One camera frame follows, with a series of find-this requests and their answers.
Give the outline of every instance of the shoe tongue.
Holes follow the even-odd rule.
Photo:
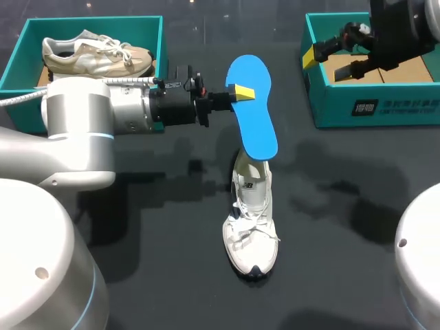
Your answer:
[[[75,41],[74,51],[76,52],[78,48],[81,47],[81,45],[89,45],[92,47],[99,48],[102,47],[102,41],[93,40],[93,39],[78,39],[77,41]]]
[[[266,198],[266,181],[240,175],[239,197],[250,211],[262,210]]]

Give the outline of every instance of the blue insole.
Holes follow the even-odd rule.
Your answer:
[[[258,57],[243,55],[229,68],[226,87],[230,84],[255,90],[255,100],[232,103],[232,108],[239,123],[241,140],[247,155],[253,160],[270,160],[278,152],[278,142],[267,109],[272,85],[269,71]]]

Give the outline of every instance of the black table surface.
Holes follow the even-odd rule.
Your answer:
[[[269,165],[280,250],[258,283],[236,276],[222,241],[241,145],[233,113],[212,114],[209,129],[117,137],[115,184],[58,196],[108,284],[110,330],[407,330],[393,240],[406,206],[440,182],[440,133],[317,130],[298,67],[306,12],[365,11],[367,2],[90,3],[2,1],[0,69],[28,17],[163,14],[170,70],[192,64],[211,90],[237,56],[265,62],[279,144]]]

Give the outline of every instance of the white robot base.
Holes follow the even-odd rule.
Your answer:
[[[440,184],[421,193],[397,229],[395,257],[411,329],[440,329]]]
[[[64,207],[9,179],[0,201],[0,329],[105,329],[104,278]]]

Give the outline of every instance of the shoe sole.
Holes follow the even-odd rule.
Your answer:
[[[147,69],[145,69],[145,70],[143,70],[141,72],[138,72],[136,74],[132,74],[130,76],[118,77],[118,78],[142,78],[142,77],[149,77],[149,76],[153,75],[154,70],[155,70],[154,66],[150,65],[150,67],[148,67]],[[58,79],[61,79],[61,78],[69,78],[69,77],[83,77],[83,78],[92,78],[92,79],[105,79],[105,78],[108,78],[108,77],[104,77],[104,76],[92,76],[92,75],[89,75],[89,74],[55,74],[48,67],[47,67],[47,71],[49,73],[49,81],[51,83],[53,81],[55,81],[55,80],[58,80]]]

